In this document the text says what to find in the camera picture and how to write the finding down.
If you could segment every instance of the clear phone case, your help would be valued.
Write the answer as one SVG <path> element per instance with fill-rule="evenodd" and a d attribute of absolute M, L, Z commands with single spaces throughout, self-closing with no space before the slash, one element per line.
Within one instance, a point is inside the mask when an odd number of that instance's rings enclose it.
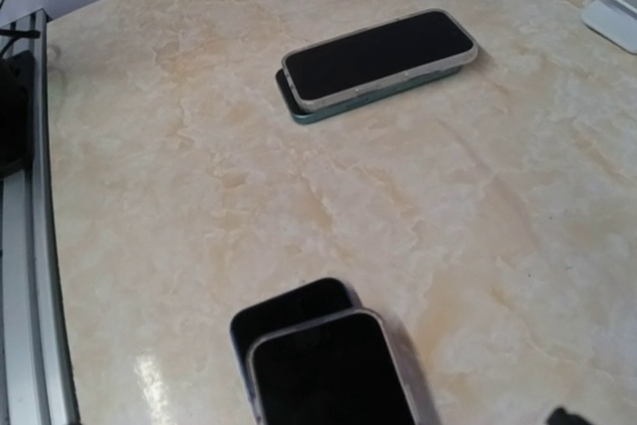
<path fill-rule="evenodd" d="M 256 377 L 256 372 L 255 372 L 255 368 L 254 368 L 254 363 L 253 363 L 253 359 L 254 359 L 254 354 L 255 351 L 257 350 L 257 348 L 259 348 L 259 346 L 261 346 L 262 344 L 264 344 L 265 342 L 272 340 L 274 338 L 277 337 L 281 337 L 284 336 L 286 334 L 290 334 L 290 333 L 294 333 L 300 330 L 306 330 L 309 328 L 313 328 L 322 324 L 325 324 L 327 322 L 330 321 L 334 321 L 334 320 L 339 320 L 339 319 L 343 319 L 343 318 L 347 318 L 349 316 L 353 316 L 356 314 L 363 314 L 363 315 L 367 315 L 370 316 L 372 318 L 374 318 L 381 331 L 382 331 L 382 335 L 384 337 L 385 340 L 385 344 L 387 346 L 387 349 L 389 350 L 389 355 L 391 358 L 391 362 L 394 366 L 394 369 L 396 371 L 396 375 L 398 376 L 398 380 L 400 382 L 400 386 L 402 389 L 402 392 L 404 394 L 405 400 L 408 404 L 409 407 L 409 411 L 411 413 L 411 417 L 413 418 L 413 422 L 416 425 L 424 425 L 419 416 L 418 416 L 418 409 L 416 407 L 416 404 L 414 403 L 414 398 L 411 394 L 410 388 L 409 388 L 409 384 L 407 383 L 407 381 L 405 380 L 402 372 L 401 372 L 401 367 L 398 365 L 398 361 L 396 358 L 396 353 L 395 353 L 395 347 L 392 346 L 392 341 L 387 333 L 387 329 L 384 325 L 384 321 L 382 319 L 382 317 L 369 309 L 366 308 L 355 308 L 355 309 L 350 309 L 348 311 L 342 311 L 340 313 L 336 313 L 336 314 L 332 314 L 329 316 L 325 316 L 323 318 L 319 318 L 319 319 L 314 319 L 314 320 L 309 320 L 307 322 L 298 324 L 298 325 L 294 325 L 282 330 L 278 330 L 276 332 L 272 332 L 269 333 L 267 335 L 264 335 L 263 337 L 261 337 L 259 340 L 257 340 L 252 347 L 250 347 L 250 351 L 248 352 L 248 373 L 250 375 L 250 381 L 252 382 L 253 386 L 254 386 L 254 395 L 253 395 L 253 401 L 252 401 L 252 409 L 255 415 L 255 418 L 257 420 L 257 422 L 259 424 L 262 425 L 268 425 L 267 419 L 265 417 L 265 414 L 263 412 L 263 407 L 261 406 L 261 392 L 260 392 L 260 388 L 259 388 L 259 382 L 257 381 L 257 377 Z"/>

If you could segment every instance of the stand base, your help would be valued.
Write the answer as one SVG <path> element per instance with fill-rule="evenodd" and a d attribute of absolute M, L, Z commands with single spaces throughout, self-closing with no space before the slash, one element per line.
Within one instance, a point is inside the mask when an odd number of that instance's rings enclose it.
<path fill-rule="evenodd" d="M 637 17 L 613 0 L 596 0 L 581 13 L 581 20 L 598 34 L 637 55 Z"/>

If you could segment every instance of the white phone stand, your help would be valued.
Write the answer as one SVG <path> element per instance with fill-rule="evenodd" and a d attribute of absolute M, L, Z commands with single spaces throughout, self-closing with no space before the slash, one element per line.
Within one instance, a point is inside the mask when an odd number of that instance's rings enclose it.
<path fill-rule="evenodd" d="M 588 27 L 637 55 L 637 0 L 595 0 L 581 19 Z"/>

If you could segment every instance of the black phone stand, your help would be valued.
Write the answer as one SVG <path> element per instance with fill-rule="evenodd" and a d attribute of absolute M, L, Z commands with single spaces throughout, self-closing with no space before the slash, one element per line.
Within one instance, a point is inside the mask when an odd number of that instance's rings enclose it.
<path fill-rule="evenodd" d="M 34 75 L 30 52 L 0 59 L 0 178 L 28 167 L 33 157 Z"/>

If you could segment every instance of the table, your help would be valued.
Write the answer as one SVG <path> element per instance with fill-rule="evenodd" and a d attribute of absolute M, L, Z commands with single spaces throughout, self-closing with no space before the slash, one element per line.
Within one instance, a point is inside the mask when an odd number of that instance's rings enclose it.
<path fill-rule="evenodd" d="M 637 416 L 637 59 L 586 0 L 104 0 L 50 26 L 61 281 L 90 425 L 252 423 L 235 312 L 323 276 L 444 425 Z M 426 8 L 459 75 L 312 126 L 291 49 Z"/>

